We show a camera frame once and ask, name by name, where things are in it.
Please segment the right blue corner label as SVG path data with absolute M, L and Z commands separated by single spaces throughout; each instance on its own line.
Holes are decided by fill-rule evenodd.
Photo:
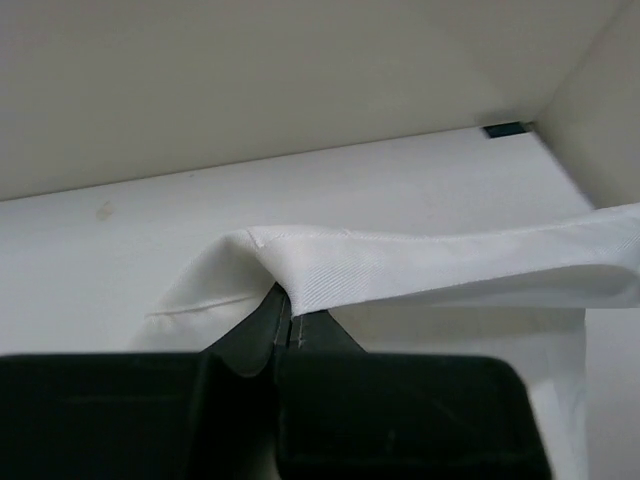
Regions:
M 527 134 L 531 131 L 529 123 L 514 121 L 500 124 L 486 125 L 481 128 L 483 134 L 489 139 L 504 138 L 515 135 Z

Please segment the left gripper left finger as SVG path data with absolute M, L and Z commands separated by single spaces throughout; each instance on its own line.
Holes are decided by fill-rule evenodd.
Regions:
M 287 344 L 290 327 L 289 297 L 275 284 L 253 312 L 203 354 L 213 355 L 235 375 L 255 377 L 269 365 L 279 345 Z

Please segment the white pleated skirt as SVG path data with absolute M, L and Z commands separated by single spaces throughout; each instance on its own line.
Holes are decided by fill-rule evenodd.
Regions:
M 375 350 L 508 361 L 529 388 L 555 477 L 585 479 L 585 313 L 638 306 L 639 208 L 463 235 L 299 225 L 232 231 L 175 281 L 132 346 L 201 351 L 275 285 L 305 327 L 328 310 Z

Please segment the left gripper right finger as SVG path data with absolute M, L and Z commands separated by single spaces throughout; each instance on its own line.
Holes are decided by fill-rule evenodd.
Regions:
M 328 311 L 294 317 L 291 320 L 288 348 L 296 351 L 364 352 Z

